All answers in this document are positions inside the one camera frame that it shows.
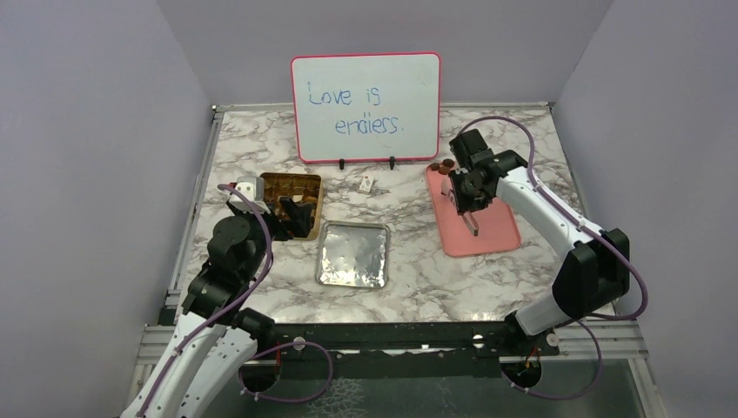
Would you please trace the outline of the pink silicone tongs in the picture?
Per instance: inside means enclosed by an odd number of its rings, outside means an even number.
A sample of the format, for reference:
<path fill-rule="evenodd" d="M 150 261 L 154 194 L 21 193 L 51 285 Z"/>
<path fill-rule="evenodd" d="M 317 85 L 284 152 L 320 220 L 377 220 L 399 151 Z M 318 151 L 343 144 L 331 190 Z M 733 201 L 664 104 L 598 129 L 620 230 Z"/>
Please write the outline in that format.
<path fill-rule="evenodd" d="M 480 232 L 480 227 L 475 217 L 470 212 L 459 211 L 458 200 L 453 189 L 453 184 L 448 177 L 441 181 L 441 195 L 450 202 L 456 214 L 463 220 L 468 232 L 470 232 L 472 236 L 477 237 Z"/>

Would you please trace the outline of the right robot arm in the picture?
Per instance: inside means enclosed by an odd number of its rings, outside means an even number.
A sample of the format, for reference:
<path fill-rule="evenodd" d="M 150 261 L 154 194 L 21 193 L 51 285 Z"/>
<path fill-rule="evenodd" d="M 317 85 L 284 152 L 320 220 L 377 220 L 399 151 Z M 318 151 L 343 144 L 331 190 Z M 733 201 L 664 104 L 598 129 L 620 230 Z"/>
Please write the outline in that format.
<path fill-rule="evenodd" d="M 549 291 L 505 318 L 504 347 L 524 354 L 537 335 L 579 320 L 629 290 L 629 239 L 605 231 L 554 196 L 514 151 L 495 153 L 476 129 L 457 135 L 450 149 L 458 167 L 449 175 L 458 215 L 499 200 L 520 214 L 561 260 Z"/>

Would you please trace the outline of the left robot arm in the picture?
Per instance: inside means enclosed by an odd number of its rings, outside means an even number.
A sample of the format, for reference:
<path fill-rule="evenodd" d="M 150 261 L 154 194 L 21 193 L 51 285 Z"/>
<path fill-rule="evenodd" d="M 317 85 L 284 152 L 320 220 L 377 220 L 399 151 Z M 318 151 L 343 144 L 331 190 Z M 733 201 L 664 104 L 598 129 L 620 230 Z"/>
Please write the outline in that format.
<path fill-rule="evenodd" d="M 199 417 L 240 364 L 272 350 L 273 319 L 243 305 L 271 270 L 273 243 L 309 234 L 312 205 L 237 192 L 227 205 L 232 214 L 213 227 L 171 338 L 124 417 Z"/>

